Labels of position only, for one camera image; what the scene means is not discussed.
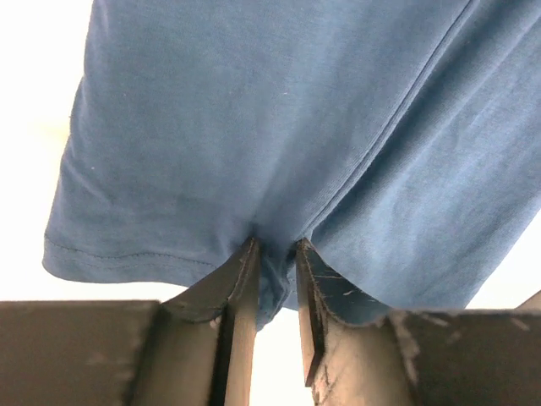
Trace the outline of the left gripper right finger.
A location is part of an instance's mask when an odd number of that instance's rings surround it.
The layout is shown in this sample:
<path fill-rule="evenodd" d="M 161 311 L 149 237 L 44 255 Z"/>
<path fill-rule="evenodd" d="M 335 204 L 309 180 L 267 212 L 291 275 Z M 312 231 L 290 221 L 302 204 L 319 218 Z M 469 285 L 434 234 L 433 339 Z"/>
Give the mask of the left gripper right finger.
<path fill-rule="evenodd" d="M 540 298 L 514 310 L 398 310 L 295 253 L 304 381 L 317 405 L 537 405 Z"/>

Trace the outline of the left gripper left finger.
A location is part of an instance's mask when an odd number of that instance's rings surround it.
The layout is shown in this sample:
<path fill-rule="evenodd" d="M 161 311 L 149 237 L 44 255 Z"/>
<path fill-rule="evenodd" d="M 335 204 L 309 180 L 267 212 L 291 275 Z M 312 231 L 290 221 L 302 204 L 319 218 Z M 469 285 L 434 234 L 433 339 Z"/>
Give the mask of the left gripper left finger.
<path fill-rule="evenodd" d="M 246 405 L 260 279 L 248 239 L 178 296 L 4 301 L 4 405 Z"/>

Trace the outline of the dark blue t shirt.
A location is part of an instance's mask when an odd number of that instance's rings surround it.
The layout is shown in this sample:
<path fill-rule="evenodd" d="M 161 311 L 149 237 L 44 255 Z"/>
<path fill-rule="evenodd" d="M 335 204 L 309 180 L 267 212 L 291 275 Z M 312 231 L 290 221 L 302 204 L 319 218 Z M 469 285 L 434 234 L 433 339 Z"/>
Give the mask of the dark blue t shirt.
<path fill-rule="evenodd" d="M 537 1 L 95 1 L 43 266 L 188 286 L 262 245 L 463 308 L 540 208 Z"/>

